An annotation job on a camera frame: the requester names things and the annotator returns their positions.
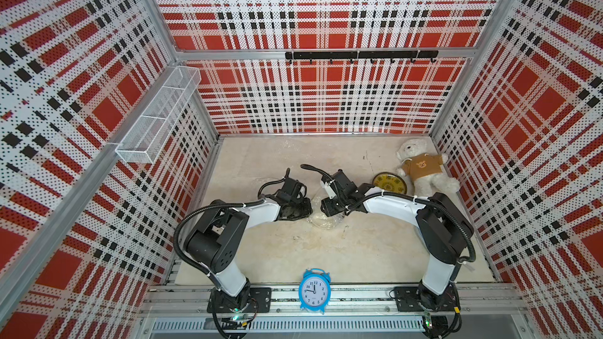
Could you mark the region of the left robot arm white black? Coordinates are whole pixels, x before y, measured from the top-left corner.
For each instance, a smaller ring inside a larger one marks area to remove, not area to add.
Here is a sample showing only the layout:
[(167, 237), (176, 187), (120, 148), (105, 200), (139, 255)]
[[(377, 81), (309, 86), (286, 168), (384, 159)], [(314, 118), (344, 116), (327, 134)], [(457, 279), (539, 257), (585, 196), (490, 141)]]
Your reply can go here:
[(289, 176), (270, 181), (253, 202), (224, 202), (191, 212), (176, 227), (174, 252), (214, 284), (213, 302), (235, 312), (252, 301), (251, 282), (236, 265), (236, 253), (246, 230), (276, 221), (297, 221), (312, 213), (307, 187)]

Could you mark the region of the yellow patterned plate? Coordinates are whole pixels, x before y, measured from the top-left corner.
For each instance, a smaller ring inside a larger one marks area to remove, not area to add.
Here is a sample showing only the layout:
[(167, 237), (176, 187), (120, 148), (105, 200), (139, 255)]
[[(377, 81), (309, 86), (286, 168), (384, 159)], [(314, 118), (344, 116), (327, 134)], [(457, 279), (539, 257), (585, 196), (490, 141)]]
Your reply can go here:
[(406, 195), (408, 187), (404, 179), (397, 174), (382, 172), (374, 176), (372, 184), (382, 190)]

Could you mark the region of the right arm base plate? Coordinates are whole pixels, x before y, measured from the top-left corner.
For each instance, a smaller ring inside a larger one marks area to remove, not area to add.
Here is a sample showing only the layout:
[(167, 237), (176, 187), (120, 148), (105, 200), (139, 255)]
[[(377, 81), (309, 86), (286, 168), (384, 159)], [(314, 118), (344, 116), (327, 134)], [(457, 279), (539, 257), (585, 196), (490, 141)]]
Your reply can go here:
[(399, 312), (456, 312), (461, 309), (456, 285), (450, 283), (443, 294), (419, 284), (417, 287), (395, 287), (394, 300)]

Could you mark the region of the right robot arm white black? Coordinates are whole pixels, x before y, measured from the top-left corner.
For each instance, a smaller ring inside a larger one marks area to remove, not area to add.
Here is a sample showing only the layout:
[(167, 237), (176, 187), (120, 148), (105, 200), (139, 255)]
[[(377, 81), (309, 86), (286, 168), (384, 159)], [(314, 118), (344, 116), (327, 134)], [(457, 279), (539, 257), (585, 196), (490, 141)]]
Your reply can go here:
[(446, 290), (455, 282), (460, 267), (472, 263), (476, 252), (471, 238), (474, 228), (443, 193), (429, 197), (407, 196), (371, 184), (355, 185), (342, 170), (320, 172), (328, 194), (320, 204), (328, 217), (354, 211), (386, 215), (417, 227), (430, 254), (427, 269), (418, 285), (419, 304), (436, 312), (444, 304)]

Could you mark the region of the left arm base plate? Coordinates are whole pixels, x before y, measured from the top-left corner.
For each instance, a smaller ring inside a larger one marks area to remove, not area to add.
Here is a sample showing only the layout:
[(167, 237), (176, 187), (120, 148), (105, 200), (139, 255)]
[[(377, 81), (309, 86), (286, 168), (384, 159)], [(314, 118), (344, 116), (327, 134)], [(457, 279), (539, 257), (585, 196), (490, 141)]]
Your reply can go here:
[(270, 311), (272, 289), (244, 287), (236, 297), (213, 289), (207, 305), (208, 313), (267, 313)]

